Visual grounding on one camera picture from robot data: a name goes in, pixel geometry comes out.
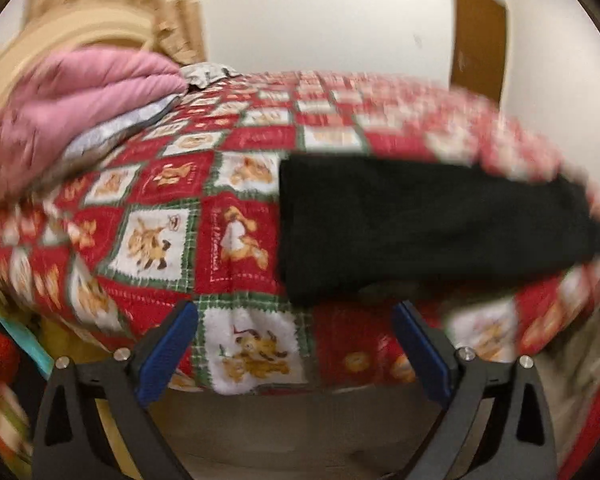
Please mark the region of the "black pants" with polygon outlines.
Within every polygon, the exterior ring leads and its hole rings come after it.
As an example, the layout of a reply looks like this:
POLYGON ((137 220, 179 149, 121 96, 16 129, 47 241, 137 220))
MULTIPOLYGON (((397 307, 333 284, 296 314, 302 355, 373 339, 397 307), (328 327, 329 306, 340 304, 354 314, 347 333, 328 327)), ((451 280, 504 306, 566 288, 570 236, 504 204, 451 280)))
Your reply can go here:
POLYGON ((600 256, 600 220, 563 177, 293 154, 278 170, 278 274, 297 307, 372 292, 513 283, 600 256))

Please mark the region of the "red patchwork bear bedspread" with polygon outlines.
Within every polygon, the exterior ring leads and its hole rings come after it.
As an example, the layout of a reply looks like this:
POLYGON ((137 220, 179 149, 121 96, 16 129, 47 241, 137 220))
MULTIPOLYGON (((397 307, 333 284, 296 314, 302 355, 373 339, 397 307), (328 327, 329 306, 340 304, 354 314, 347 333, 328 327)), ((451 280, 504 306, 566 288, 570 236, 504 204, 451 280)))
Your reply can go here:
POLYGON ((0 207, 0 292, 107 349, 192 300, 182 390, 403 384, 402 300, 490 361, 598 310, 600 194, 483 96, 252 74, 0 207))

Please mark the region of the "white floral folded quilt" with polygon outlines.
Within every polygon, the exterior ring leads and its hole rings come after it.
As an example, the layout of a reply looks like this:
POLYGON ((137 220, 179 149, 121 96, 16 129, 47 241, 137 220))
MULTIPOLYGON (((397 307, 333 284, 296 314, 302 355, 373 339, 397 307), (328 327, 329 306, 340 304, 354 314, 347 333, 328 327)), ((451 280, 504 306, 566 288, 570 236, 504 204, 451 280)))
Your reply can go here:
POLYGON ((66 164, 92 164, 108 155, 123 141, 145 128, 155 125, 182 99, 181 94, 169 94, 130 112, 102 122, 73 139, 59 157, 66 164))

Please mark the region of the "pink folded blanket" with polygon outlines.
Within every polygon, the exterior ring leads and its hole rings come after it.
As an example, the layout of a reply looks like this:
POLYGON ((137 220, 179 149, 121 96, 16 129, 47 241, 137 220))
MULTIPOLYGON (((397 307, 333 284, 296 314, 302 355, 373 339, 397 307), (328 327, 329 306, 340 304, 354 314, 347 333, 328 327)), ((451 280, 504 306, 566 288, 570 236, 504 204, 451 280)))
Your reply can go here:
POLYGON ((20 77, 0 110, 0 202, 22 196, 86 130, 187 89, 180 66, 156 52, 50 53, 20 77))

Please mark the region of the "grey patterned pillow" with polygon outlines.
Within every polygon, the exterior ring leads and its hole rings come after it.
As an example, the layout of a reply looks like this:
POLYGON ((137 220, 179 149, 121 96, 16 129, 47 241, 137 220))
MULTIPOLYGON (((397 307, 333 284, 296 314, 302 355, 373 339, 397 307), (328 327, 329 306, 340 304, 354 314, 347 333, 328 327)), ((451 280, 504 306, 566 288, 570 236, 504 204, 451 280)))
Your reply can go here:
POLYGON ((238 70, 226 64, 200 62, 180 68, 181 75, 195 89, 204 90, 216 82, 240 76, 238 70))

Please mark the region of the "brown wooden door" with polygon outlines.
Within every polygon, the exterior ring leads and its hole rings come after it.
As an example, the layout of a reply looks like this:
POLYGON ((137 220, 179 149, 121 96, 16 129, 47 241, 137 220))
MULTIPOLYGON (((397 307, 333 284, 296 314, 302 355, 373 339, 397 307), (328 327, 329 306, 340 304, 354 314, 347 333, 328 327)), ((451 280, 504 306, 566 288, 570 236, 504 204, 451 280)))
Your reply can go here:
POLYGON ((455 0, 450 83, 501 101, 506 65, 507 10, 498 0, 455 0))

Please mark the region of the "cream round headboard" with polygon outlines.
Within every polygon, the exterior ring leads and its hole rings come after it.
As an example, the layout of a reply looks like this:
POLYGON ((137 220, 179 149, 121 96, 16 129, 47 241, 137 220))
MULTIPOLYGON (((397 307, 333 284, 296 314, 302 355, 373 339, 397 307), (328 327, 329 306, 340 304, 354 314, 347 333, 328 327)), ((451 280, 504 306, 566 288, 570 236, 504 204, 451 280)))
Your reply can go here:
POLYGON ((146 11, 113 2, 70 4, 30 23, 0 53, 0 109, 28 67, 56 50, 91 44, 156 50, 154 18, 146 11))

